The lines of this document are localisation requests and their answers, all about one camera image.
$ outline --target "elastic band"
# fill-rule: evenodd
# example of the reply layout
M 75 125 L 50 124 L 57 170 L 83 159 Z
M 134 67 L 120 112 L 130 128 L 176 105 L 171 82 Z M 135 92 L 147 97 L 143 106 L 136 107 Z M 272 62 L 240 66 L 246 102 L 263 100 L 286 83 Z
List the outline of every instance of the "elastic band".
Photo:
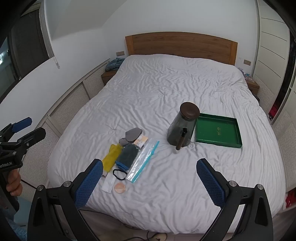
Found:
M 118 176 L 116 176 L 116 175 L 114 174 L 115 171 L 124 172 L 126 175 L 128 174 L 127 172 L 125 172 L 125 171 L 123 171 L 123 170 L 120 170 L 120 169 L 114 169 L 114 170 L 113 170 L 113 175 L 114 175 L 118 180 L 123 181 L 123 180 L 126 179 L 126 176 L 125 176 L 125 178 L 123 178 L 123 179 L 121 179 L 121 178 L 119 178 Z

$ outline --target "human hand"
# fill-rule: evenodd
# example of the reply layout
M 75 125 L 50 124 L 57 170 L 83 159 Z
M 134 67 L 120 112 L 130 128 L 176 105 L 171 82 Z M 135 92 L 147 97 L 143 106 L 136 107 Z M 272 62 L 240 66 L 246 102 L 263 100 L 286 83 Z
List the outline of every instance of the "human hand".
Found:
M 11 170 L 8 173 L 6 190 L 10 192 L 11 196 L 20 196 L 22 193 L 21 177 L 17 169 Z

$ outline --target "blue gripper pad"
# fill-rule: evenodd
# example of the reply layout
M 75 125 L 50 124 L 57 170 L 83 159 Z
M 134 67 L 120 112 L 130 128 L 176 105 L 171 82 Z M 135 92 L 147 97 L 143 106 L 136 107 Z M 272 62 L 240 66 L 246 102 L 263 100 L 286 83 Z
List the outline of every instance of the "blue gripper pad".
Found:
M 26 127 L 30 126 L 31 124 L 32 124 L 32 119 L 30 117 L 25 118 L 17 123 L 14 123 L 11 131 L 13 133 L 17 133 L 22 129 L 25 129 Z
M 96 164 L 88 172 L 75 192 L 75 206 L 77 209 L 84 207 L 89 200 L 94 188 L 103 174 L 103 163 L 97 159 Z
M 225 192 L 214 175 L 211 173 L 207 165 L 204 163 L 205 159 L 200 159 L 196 163 L 196 172 L 202 181 L 205 189 L 211 197 L 213 203 L 218 207 L 223 207 L 225 204 Z

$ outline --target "mattress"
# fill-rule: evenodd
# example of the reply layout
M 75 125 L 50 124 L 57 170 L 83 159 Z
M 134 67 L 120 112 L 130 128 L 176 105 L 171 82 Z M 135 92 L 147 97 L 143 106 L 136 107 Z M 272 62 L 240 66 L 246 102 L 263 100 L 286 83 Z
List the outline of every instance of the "mattress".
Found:
M 187 101 L 202 113 L 236 118 L 242 148 L 191 142 L 174 154 L 166 140 L 167 129 Z M 281 209 L 285 178 L 277 140 L 236 67 L 170 55 L 127 57 L 55 145 L 48 162 L 50 183 L 60 186 L 73 180 L 93 159 L 103 159 L 110 145 L 134 127 L 160 141 L 155 154 L 135 183 L 123 181 L 126 191 L 122 194 L 102 191 L 102 177 L 87 203 L 89 208 L 144 230 L 205 233 L 220 211 L 196 174 L 197 160 L 206 158 L 240 186 L 261 183 L 272 216 Z M 240 206 L 229 232 L 234 232 L 242 210 Z

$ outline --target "screw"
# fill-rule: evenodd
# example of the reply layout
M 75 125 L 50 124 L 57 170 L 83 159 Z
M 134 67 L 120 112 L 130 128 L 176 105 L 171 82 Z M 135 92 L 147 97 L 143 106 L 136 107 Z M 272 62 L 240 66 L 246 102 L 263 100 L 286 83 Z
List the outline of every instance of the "screw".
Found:
M 39 185 L 39 186 L 37 187 L 37 190 L 38 190 L 38 191 L 41 191 L 43 188 L 44 188 L 43 185 Z
M 235 187 L 237 185 L 237 183 L 235 181 L 229 181 L 229 185 L 232 187 Z
M 264 188 L 262 184 L 258 184 L 257 187 L 258 187 L 260 190 L 263 190 L 263 188 Z
M 63 183 L 63 186 L 64 187 L 68 187 L 68 186 L 70 186 L 71 185 L 71 181 L 65 181 L 64 183 Z

